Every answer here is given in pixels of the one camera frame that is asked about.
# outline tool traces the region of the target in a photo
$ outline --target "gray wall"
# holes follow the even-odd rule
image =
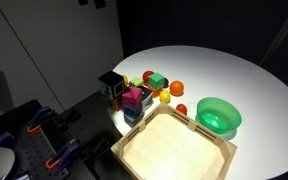
[[[31,99],[62,112],[97,91],[97,77],[123,59],[116,2],[106,5],[0,0],[10,23],[0,12],[0,114]]]

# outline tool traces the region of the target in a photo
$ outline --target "toy block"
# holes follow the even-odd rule
[[[142,102],[142,89],[129,86],[122,94],[123,106],[136,108]]]
[[[164,86],[164,76],[159,73],[154,73],[148,77],[148,85],[153,89],[160,89]]]
[[[139,104],[136,108],[131,108],[128,106],[122,106],[122,109],[124,111],[124,115],[136,119],[142,112],[142,103]]]
[[[153,98],[156,98],[160,95],[160,93],[163,91],[163,88],[160,89],[154,89],[152,88],[150,85],[147,85],[148,89],[151,90],[153,92]]]
[[[144,86],[140,86],[142,89],[142,112],[145,112],[153,104],[153,91]]]
[[[124,78],[123,76],[109,71],[98,78],[101,94],[109,97],[110,99],[116,99],[120,94],[124,92]]]
[[[114,111],[119,111],[122,109],[122,102],[120,97],[116,99],[110,99],[107,96],[102,96],[101,99],[106,107],[111,108]]]
[[[144,112],[141,112],[141,114],[140,114],[137,118],[135,118],[135,119],[124,115],[124,121],[125,121],[126,124],[128,124],[129,126],[134,127],[138,122],[140,122],[140,120],[143,119],[144,114],[145,114]]]
[[[137,77],[133,78],[129,83],[129,85],[133,87],[143,86],[143,84],[144,84],[144,81]]]

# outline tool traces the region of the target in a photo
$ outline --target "green bowl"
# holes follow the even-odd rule
[[[217,134],[224,134],[240,126],[242,117],[227,101],[208,97],[198,102],[195,120]]]

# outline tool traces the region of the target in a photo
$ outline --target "green block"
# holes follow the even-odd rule
[[[133,78],[129,83],[129,85],[133,87],[143,86],[143,84],[144,84],[143,80],[137,77]]]
[[[154,73],[148,77],[148,84],[155,90],[164,86],[164,76],[159,73]]]

